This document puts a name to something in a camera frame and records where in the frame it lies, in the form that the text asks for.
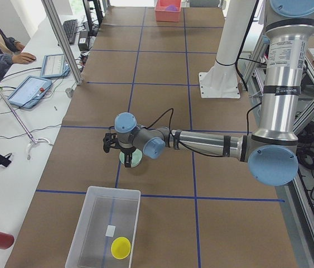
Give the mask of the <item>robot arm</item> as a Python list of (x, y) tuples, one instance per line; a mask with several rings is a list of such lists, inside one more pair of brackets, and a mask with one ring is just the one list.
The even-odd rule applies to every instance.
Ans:
[(135, 150), (156, 159), (167, 147), (184, 147), (205, 156), (246, 162), (251, 174), (266, 185), (292, 181), (298, 171), (298, 138), (293, 124), (307, 43), (314, 34), (314, 1), (266, 1), (264, 33), (269, 51), (260, 121), (255, 131), (231, 137), (170, 127), (151, 129), (124, 112), (116, 116), (114, 132), (105, 135), (104, 144), (111, 143), (124, 153), (125, 166), (130, 166)]

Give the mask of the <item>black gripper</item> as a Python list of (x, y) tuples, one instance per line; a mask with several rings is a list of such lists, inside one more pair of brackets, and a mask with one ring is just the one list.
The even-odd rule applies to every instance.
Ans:
[(132, 167), (132, 154), (135, 152), (135, 147), (121, 148), (122, 153), (124, 153), (124, 166), (127, 168)]

